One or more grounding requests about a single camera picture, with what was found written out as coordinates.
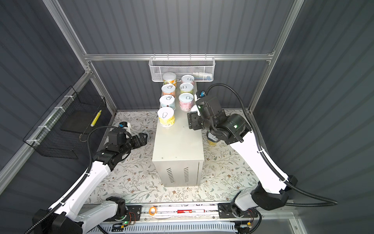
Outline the silver top can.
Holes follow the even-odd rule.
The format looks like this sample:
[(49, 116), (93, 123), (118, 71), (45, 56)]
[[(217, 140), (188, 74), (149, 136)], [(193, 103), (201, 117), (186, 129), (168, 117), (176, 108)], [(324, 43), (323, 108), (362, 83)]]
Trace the silver top can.
[(198, 112), (198, 107), (197, 107), (197, 105), (194, 105), (194, 106), (191, 108), (190, 112), (192, 112), (192, 113), (194, 113), (194, 112)]
[(163, 95), (160, 99), (160, 107), (170, 107), (175, 110), (175, 97), (173, 95)]
[(174, 110), (171, 107), (162, 107), (157, 112), (162, 127), (171, 127), (175, 124)]

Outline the green label food can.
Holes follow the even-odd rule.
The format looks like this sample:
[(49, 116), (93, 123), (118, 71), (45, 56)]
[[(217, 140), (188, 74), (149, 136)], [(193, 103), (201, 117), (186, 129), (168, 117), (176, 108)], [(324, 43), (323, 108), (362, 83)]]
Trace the green label food can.
[(182, 83), (180, 84), (180, 93), (190, 93), (193, 94), (194, 85), (191, 83)]

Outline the peach label food can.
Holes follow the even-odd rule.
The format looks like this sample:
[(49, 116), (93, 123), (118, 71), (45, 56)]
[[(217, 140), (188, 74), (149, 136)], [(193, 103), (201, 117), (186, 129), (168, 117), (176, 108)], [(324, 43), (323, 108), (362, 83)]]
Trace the peach label food can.
[(176, 87), (173, 84), (165, 84), (161, 87), (162, 95), (172, 95), (176, 97)]

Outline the pink label food can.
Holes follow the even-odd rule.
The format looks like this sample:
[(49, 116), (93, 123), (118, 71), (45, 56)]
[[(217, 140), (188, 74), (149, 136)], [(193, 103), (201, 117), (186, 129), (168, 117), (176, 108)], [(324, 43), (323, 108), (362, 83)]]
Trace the pink label food can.
[(194, 76), (192, 76), (192, 75), (184, 75), (184, 76), (182, 76), (182, 78), (181, 78), (181, 82), (182, 82), (182, 83), (190, 83), (190, 84), (194, 85), (194, 83), (195, 83), (195, 78), (194, 78)]

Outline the orange yellow label can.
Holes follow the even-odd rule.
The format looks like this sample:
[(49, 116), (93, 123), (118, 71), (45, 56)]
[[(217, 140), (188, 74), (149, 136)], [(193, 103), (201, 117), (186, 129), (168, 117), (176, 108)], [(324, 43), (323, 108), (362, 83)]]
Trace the orange yellow label can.
[(162, 76), (163, 84), (172, 84), (174, 86), (177, 86), (177, 76), (175, 73), (172, 72), (166, 72)]

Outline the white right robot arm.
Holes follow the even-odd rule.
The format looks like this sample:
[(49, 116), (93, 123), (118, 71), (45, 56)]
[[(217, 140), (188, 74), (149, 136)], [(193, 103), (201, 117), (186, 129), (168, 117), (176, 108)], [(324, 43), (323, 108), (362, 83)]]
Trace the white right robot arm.
[(213, 87), (194, 93), (195, 105), (188, 113), (189, 128), (204, 129), (209, 140), (230, 145), (257, 176), (256, 185), (239, 192), (230, 202), (229, 210), (236, 217), (242, 217), (248, 210), (255, 212), (257, 207), (271, 211), (284, 206), (327, 207), (338, 204), (334, 199), (298, 188), (296, 177), (283, 172), (262, 147), (258, 130), (248, 112), (228, 116), (219, 100), (209, 94)]

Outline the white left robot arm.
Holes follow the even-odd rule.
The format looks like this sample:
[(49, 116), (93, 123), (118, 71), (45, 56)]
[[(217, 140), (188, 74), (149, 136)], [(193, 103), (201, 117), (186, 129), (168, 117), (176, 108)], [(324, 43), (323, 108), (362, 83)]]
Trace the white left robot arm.
[(132, 150), (146, 146), (148, 133), (130, 133), (130, 126), (121, 122), (109, 126), (108, 143), (101, 151), (88, 151), (89, 165), (72, 187), (47, 210), (40, 209), (32, 219), (33, 225), (26, 231), (31, 234), (85, 234), (99, 228), (103, 221), (114, 218), (121, 222), (135, 219), (124, 199), (108, 197), (103, 203), (80, 214), (80, 210), (97, 185), (124, 161)]

